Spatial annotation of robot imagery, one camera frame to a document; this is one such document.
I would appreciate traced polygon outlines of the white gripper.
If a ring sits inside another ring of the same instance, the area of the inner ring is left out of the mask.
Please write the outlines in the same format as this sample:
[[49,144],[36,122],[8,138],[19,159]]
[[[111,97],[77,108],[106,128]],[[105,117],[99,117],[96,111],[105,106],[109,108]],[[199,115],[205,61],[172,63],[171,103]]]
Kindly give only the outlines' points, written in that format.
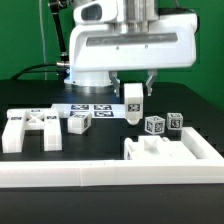
[[158,75],[151,69],[190,67],[196,60],[198,17],[183,8],[162,14],[157,0],[93,0],[76,7],[73,18],[71,69],[76,73],[110,71],[117,97],[116,71],[149,70],[150,96]]

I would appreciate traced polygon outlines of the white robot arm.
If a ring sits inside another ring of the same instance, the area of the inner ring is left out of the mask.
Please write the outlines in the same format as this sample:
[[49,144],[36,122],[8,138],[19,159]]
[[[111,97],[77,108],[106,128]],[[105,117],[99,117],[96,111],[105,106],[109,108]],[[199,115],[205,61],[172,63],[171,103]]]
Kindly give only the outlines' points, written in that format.
[[150,87],[159,69],[196,60],[197,14],[159,9],[158,0],[76,0],[69,42],[70,75],[80,92],[118,89],[119,71],[146,70]]

